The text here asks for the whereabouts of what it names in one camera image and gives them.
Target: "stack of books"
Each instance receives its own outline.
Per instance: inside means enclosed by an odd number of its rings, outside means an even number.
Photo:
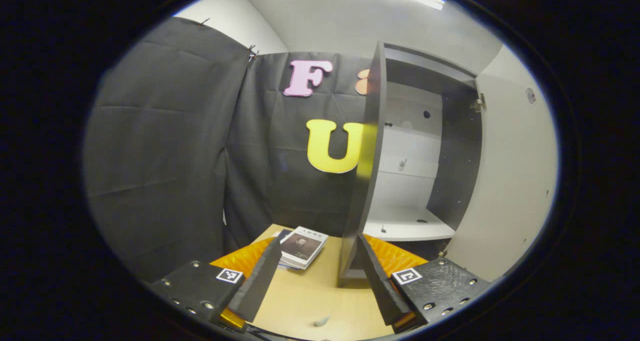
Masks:
[[[280,240],[280,249],[282,250],[279,266],[306,270],[325,245],[329,236],[298,226],[293,231],[283,229],[277,237]]]

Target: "yellow letter u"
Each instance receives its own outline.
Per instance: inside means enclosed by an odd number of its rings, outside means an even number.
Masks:
[[[362,142],[362,124],[356,122],[345,123],[343,129],[349,134],[347,139],[347,153],[342,159],[329,156],[329,139],[331,131],[336,129],[336,123],[329,120],[309,120],[309,145],[306,157],[314,168],[326,172],[341,174],[350,172],[358,164]]]

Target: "ceiling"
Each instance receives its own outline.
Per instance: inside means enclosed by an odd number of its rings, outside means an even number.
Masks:
[[[291,52],[372,57],[380,40],[434,54],[478,74],[503,45],[451,2],[438,11],[412,0],[249,1]]]

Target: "wooden table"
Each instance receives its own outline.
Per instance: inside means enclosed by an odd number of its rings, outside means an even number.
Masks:
[[[283,229],[289,228],[272,224],[254,243]],[[277,269],[251,324],[311,341],[354,341],[393,334],[366,280],[338,287],[341,241],[330,236],[306,270]],[[327,316],[325,325],[314,325]]]

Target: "pink letter f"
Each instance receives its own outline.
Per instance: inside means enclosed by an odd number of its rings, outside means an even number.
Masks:
[[[313,86],[318,86],[322,82],[323,72],[331,72],[334,65],[331,61],[291,61],[293,73],[291,74],[291,83],[284,90],[284,95],[288,97],[308,97],[311,96],[313,90],[309,88],[309,81]]]

